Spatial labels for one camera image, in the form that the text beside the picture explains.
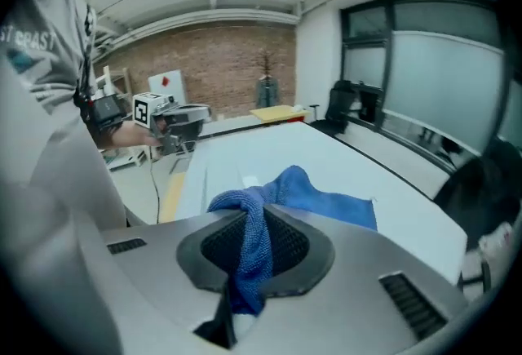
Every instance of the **blue towel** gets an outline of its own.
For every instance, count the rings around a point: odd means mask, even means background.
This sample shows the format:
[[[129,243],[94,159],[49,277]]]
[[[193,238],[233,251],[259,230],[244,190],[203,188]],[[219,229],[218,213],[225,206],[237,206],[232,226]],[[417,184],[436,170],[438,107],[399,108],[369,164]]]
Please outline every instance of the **blue towel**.
[[[323,193],[313,188],[307,173],[299,166],[286,168],[273,182],[263,187],[220,194],[212,200],[209,211],[242,209],[247,214],[239,267],[230,281],[234,313],[258,315],[263,309],[258,289],[272,277],[272,249],[263,217],[265,204],[299,208],[377,230],[370,200]]]

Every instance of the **person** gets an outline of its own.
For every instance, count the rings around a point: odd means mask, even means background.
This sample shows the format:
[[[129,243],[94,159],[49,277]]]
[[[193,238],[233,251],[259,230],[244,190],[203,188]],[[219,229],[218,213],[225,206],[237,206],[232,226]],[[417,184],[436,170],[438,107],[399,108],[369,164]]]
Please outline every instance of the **person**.
[[[45,189],[104,230],[125,227],[126,209],[98,149],[158,142],[133,122],[100,134],[82,120],[74,99],[82,78],[95,84],[94,30],[85,0],[17,0],[7,13],[0,26],[0,179]]]

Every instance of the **white table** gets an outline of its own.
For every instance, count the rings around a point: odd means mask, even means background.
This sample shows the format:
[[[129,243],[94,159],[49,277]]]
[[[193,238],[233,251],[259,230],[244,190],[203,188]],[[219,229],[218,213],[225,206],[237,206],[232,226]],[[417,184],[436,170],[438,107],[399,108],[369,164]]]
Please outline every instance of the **white table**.
[[[176,219],[205,213],[229,189],[266,184],[299,165],[321,191],[372,199],[378,231],[456,284],[467,235],[380,165],[310,126],[289,123],[205,140],[185,176]]]

